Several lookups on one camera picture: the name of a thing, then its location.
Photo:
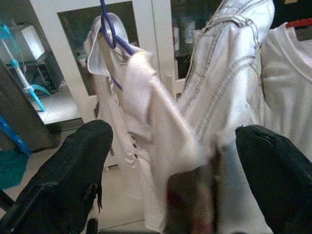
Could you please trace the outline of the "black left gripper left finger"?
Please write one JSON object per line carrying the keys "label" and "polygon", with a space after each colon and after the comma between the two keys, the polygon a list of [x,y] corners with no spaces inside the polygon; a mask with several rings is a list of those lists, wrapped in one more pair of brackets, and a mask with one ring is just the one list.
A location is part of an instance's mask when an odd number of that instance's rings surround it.
{"label": "black left gripper left finger", "polygon": [[79,234],[101,203],[102,171],[113,130],[93,120],[69,135],[0,221],[3,234]]}

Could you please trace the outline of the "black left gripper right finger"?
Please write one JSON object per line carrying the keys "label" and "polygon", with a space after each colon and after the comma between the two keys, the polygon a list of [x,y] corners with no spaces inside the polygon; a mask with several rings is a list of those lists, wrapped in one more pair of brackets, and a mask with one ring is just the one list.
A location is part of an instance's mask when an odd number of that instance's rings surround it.
{"label": "black left gripper right finger", "polygon": [[275,234],[312,232],[312,163],[286,137],[260,125],[235,130],[249,187]]}

